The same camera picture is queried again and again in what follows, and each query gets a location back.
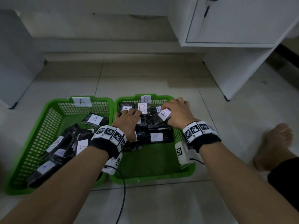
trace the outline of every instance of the white tile floor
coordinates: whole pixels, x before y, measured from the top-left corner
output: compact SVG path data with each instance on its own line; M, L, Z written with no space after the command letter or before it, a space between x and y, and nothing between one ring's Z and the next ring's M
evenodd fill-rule
M299 135L299 91L268 65L263 64L234 98L226 102L198 58L184 55L148 57L151 61L159 61L150 63L145 61L146 56L135 55L138 61L134 63L121 54L101 56L97 63L50 62L15 110L0 106L2 172L12 167L45 103L75 95L113 100L137 93L182 96L190 101L194 115L215 126L226 146L249 164L261 133L280 122L287 122L295 135L291 150L299 155L296 139ZM120 223L236 223L202 165L196 164L196 172L188 178L128 186L131 188L127 191ZM114 223L122 196L122 186L108 179L90 193L75 223ZM0 218L20 200L21 197L0 199Z

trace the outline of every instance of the basket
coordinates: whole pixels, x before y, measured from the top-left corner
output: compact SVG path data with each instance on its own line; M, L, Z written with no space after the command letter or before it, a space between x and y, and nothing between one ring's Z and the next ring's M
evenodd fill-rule
M142 95L151 95L151 105L153 106L162 106L165 102L173 99L171 96L157 96L156 94L136 94L133 97L120 97L114 103L114 114L119 112L119 102L140 103ZM141 150L122 152L123 157L118 170L122 173L126 183L191 176L195 171L195 163L180 165L176 155L175 144L182 140L183 132L174 128L173 143L143 145ZM116 184L123 184L122 177L118 172L110 178Z
M6 183L6 194L22 195L35 190L27 188L24 180L41 165L40 156L61 135L65 128L78 123L81 128L90 129L91 126L81 123L90 112L109 117L109 124L112 123L114 107L112 99L88 97L90 97L92 107L75 107L72 98L55 99L45 105ZM103 183L106 176L103 173L102 177L96 182L95 187Z

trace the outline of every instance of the black pants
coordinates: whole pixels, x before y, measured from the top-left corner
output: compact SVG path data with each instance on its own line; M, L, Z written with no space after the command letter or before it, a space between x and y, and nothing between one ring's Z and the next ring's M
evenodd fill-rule
M268 175L268 182L299 211L299 157L286 160Z

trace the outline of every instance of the person's left hand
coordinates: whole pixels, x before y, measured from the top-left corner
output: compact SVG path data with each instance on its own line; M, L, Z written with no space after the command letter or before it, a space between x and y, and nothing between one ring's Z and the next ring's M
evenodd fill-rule
M115 114L115 121L111 126L119 128L124 132L127 137L127 141L136 141L136 135L134 133L135 126L137 124L138 118L142 114L141 111L136 109L124 110L122 115L119 117L119 114Z

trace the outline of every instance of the bare foot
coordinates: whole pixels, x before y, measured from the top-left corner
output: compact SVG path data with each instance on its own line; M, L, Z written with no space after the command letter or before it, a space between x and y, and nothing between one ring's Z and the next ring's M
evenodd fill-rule
M253 163L256 169L271 171L281 162L295 158L288 149L293 142L292 130L286 123L280 123L263 137Z

